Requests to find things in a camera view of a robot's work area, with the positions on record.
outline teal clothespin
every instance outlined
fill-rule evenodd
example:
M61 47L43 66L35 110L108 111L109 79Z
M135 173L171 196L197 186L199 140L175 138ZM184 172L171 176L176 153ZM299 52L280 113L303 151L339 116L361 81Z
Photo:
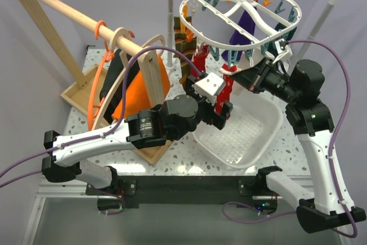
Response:
M266 51L269 49L270 42L266 42L264 45L261 46L261 55L265 56Z
M209 51L210 51L210 54L212 54L214 60L219 61L219 48L216 47L216 51L214 52L213 47L210 45L209 46Z
M285 41L288 41L288 36L289 36L289 33L285 33L284 35L282 35L282 38L283 38Z
M216 7L216 6L217 6L217 4L218 4L218 2L219 2L219 0L213 0L213 4L212 4L212 6L213 6L213 7Z
M249 60L250 57L252 57L253 49L245 50L246 59Z
M291 12L289 13L288 16L288 22L293 23L294 19L296 18L295 14L295 10L294 7L292 7Z
M239 51L228 50L228 67L236 65Z
M208 3L208 4L210 4L210 2L212 1L212 0L204 0L206 3ZM204 5L202 5L201 6L201 10L202 11L205 11L206 10L206 7L204 6Z
M281 7L283 6L283 3L284 3L284 0L281 0L274 11L275 14L280 14L281 12L285 11L285 9L281 9Z

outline terrazzo table surface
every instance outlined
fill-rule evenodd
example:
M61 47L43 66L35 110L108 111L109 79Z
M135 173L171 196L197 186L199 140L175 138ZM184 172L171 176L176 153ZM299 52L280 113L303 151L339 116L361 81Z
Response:
M104 49L89 48L85 59L83 71L87 71L94 64L99 64L104 55ZM223 61L214 61L211 56L207 59L207 72L218 72ZM184 93L178 80L181 77L179 62L175 62L175 68L169 72L171 89L167 96ZM285 110L285 104L279 103L280 108ZM202 154L195 147L196 143L191 135L184 136L180 141L172 143L168 151L163 155L155 166L138 157L132 151L116 151L89 158L101 166L113 166L119 174L148 175L148 176L243 176L254 175L257 170L266 166L277 165L288 176L309 176L309 167L303 149L295 137L293 130L284 115L283 126L271 142L268 149L260 157L258 162L243 170L228 170L223 163L215 161L208 155ZM65 126L65 135L75 135L86 132L87 118L84 114L71 108L68 121Z

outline orange cloth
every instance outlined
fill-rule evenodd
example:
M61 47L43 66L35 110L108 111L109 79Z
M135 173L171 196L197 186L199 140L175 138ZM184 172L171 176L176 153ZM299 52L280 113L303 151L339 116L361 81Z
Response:
M170 81L166 72L166 68L163 64L163 60L158 55L159 70L161 72L161 80L163 86L163 94L166 97L170 90ZM152 108L149 103L148 93L144 85L142 71L139 70L136 77L132 80L126 91L126 106L124 118L129 115L136 114L141 110ZM112 114L114 120L118 120L121 116L122 100Z

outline wooden stand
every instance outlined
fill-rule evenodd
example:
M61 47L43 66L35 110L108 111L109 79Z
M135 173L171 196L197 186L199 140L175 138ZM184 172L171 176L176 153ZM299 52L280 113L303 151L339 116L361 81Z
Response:
M86 74L83 74L82 70L79 68L78 63L71 55L70 51L64 44L63 40L59 36L58 32L52 25L50 19L47 17L46 13L42 9L41 5L38 3L38 0L19 0L25 10L28 12L34 23L37 25L41 33L46 38L47 42L53 48L55 53L58 55L60 60L64 63L70 74L74 77L75 83L73 83L68 89L66 89L61 96L72 106L76 107L78 110L87 114L87 106L89 94L91 91L91 85L94 79L95 72L97 70L97 66L90 69ZM59 0L39 0L51 8L59 11L63 15L69 17L74 20L81 26L84 26L88 30L94 32L95 26L97 22L85 14L71 8L65 3ZM143 48L139 45L133 43L129 39L120 36L115 37L114 31L110 30L105 26L100 26L99 35L105 40L110 41L114 40L114 43L118 48L122 51L134 56L138 52L140 52ZM155 106L157 104L162 104L164 101L163 88L161 85L161 76L159 71L159 65L157 62L157 54L155 51L150 51L144 53L138 58L139 67L142 71L144 84L147 89L147 94L149 97L149 102L151 106ZM98 83L98 89L100 90L104 79L106 77L106 71L104 71L100 77ZM108 125L106 120L103 119L103 114L106 110L105 107L103 113L101 113L102 108L100 110L101 115L99 116L98 123L95 124L95 127L100 125ZM170 146L170 142L167 142L162 147L152 147L149 149L137 150L136 153L144 158L147 162L152 165L155 165L160 157L164 154L167 148Z

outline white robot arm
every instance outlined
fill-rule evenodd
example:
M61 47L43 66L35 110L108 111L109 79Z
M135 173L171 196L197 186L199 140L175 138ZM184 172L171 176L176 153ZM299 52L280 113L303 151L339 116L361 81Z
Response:
M280 47L285 50L289 46L283 41ZM309 233L349 224L346 210L355 221L366 220L365 211L354 205L346 189L335 149L332 156L328 154L334 124L328 107L318 99L325 81L321 66L315 61L300 60L289 76L280 73L275 65L264 58L232 78L253 93L268 91L288 104L287 119L304 149L314 193L293 182L276 166L260 169L254 187L281 195L296 209L301 226ZM343 202L339 201L338 187Z
M87 158L117 150L163 146L167 140L179 140L187 132L194 131L202 121L222 129L233 108L230 102L226 102L221 114L214 110L216 96L225 85L223 79L214 73L203 73L201 80L191 76L186 83L186 95L131 115L118 127L114 124L67 136L55 131L46 132L45 147L57 149L42 160L42 173L50 182L77 179L95 188L106 188L114 184L116 170L101 167ZM114 128L111 134L104 135Z
M314 182L313 193L293 182L281 168L275 166L260 169L253 188L271 190L282 196L296 209L298 220L308 233L349 224L343 205L355 221L366 220L365 211L356 207L350 198L333 149L331 158L344 199L344 202L338 201L327 154L334 125L329 109L317 98L325 79L320 65L301 60L289 77L281 74L272 61L264 58L255 67L231 77L253 93L266 90L288 103L287 119L304 148ZM103 168L86 158L116 150L164 145L167 140L178 140L188 131L194 131L201 121L222 129L232 105L226 102L222 113L217 114L213 104L223 86L222 78L212 73L200 81L191 76L186 95L129 116L108 136L103 133L114 125L71 136L46 133L47 147L57 146L58 149L42 160L42 172L51 182L77 179L99 189L117 186L114 168ZM91 135L99 135L100 138L85 139ZM63 146L80 138L83 139L81 142Z

